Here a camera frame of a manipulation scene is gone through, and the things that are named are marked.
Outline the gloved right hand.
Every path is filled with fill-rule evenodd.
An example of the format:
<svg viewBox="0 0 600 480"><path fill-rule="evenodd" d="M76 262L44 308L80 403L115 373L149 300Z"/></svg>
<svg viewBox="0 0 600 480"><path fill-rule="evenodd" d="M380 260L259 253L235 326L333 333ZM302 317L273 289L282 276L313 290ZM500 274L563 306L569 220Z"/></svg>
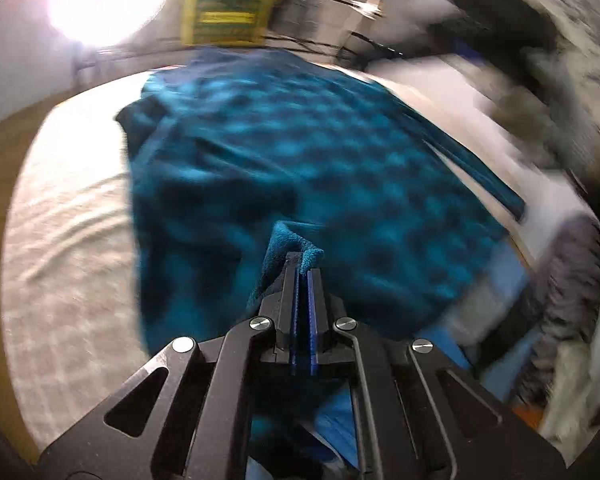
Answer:
<svg viewBox="0 0 600 480"><path fill-rule="evenodd" d="M562 57L522 51L538 91L517 86L494 96L489 116L511 137L521 159L569 174L582 188L600 188L600 127L579 99Z"/></svg>

